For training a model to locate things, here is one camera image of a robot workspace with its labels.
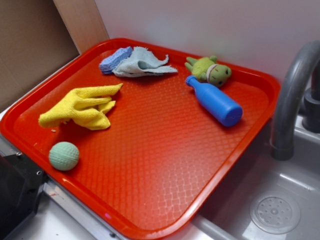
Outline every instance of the sponge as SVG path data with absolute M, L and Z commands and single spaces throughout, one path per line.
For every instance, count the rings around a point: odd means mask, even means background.
M 133 49 L 128 46 L 126 48 L 119 48 L 114 54 L 108 56 L 99 64 L 99 68 L 103 74 L 112 74 L 112 70 L 118 66 L 118 64 L 130 57 Z

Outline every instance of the light blue cloth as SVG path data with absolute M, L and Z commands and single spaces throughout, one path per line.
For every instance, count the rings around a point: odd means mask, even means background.
M 169 56 L 164 60 L 159 60 L 155 55 L 145 47 L 136 46 L 130 57 L 122 60 L 118 66 L 113 69 L 117 77 L 143 77 L 143 76 L 161 76 L 165 73 L 177 73 L 178 70 L 167 65 Z

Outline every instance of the blue plastic bottle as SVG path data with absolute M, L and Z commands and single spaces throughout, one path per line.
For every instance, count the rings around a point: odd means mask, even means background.
M 242 107 L 209 83 L 200 83 L 195 76 L 188 76 L 186 84 L 193 87 L 199 103 L 226 127 L 237 124 L 243 114 Z

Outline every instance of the gray faucet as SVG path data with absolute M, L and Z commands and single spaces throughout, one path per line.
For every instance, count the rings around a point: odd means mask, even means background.
M 305 91 L 310 77 L 311 88 Z M 288 160 L 294 155 L 294 130 L 301 102 L 306 111 L 303 127 L 320 133 L 320 41 L 304 45 L 285 75 L 270 138 L 270 153 L 277 160 Z

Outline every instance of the stainless steel sink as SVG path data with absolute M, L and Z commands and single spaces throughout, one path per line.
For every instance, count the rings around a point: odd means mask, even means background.
M 268 123 L 200 209 L 224 230 L 214 239 L 319 239 L 320 136 L 296 127 L 294 156 L 280 161 L 270 132 Z

